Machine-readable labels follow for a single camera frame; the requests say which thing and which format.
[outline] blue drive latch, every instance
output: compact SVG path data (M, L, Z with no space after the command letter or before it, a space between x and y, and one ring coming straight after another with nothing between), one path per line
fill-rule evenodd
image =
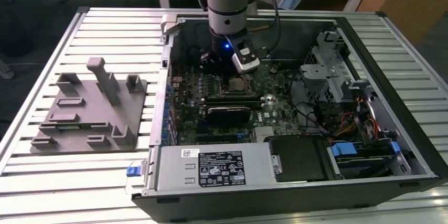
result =
M352 143L336 143L330 147L330 151L333 152L334 157L340 155L356 155L357 154L354 145Z
M141 166L129 166L125 171L126 171L126 177L141 176Z

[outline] motherboard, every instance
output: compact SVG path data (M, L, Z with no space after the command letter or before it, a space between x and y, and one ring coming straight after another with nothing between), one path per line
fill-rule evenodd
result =
M280 63L261 63L253 73L228 79L194 67L174 67L173 73L177 145L262 142L265 136L300 134L288 90L293 73Z

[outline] gray floor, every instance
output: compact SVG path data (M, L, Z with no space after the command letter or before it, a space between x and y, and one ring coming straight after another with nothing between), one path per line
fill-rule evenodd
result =
M20 58L1 56L16 73L12 80L0 79L0 120L12 120L53 52L78 6L158 7L157 0L0 0L0 8L12 10L29 33L34 50ZM197 7L196 0L172 0L173 7ZM444 16L417 47L438 74L448 81L448 16ZM8 124L0 123L0 139Z

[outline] blue release tab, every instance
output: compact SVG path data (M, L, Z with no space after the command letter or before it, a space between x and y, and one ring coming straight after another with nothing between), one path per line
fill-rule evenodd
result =
M354 145L352 143L336 143L330 147L330 151L333 152L334 157L340 155L356 155L357 154Z
M397 142L392 142L390 143L392 149L394 151L394 153L398 153L401 151L398 143Z
M141 167L140 166L129 166L126 171L126 177L138 177L141 176Z

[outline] metal bracket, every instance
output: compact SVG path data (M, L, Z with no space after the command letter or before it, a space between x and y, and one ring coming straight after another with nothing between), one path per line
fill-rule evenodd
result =
M324 65L301 65L300 66L302 76L310 80L324 80L328 77L337 77L337 71L334 67L325 67Z
M344 94L344 99L352 98L352 92L354 90L362 90L370 85L368 80L358 80L358 81L344 81L341 85L341 91Z
M180 29L178 23L177 23L177 15L164 14L161 16L160 30L161 30L162 37L165 37L164 41L166 41L166 35L178 31Z
M281 162L280 162L280 156L278 155L272 155L272 168L273 168L273 173L274 174L281 174L282 173L282 167L281 167Z
M142 163L142 171L145 171L144 174L144 180L145 180L145 189L156 189L157 186L157 169L158 169L158 156L160 156L160 146L152 146L149 147L149 156L145 160L145 164Z

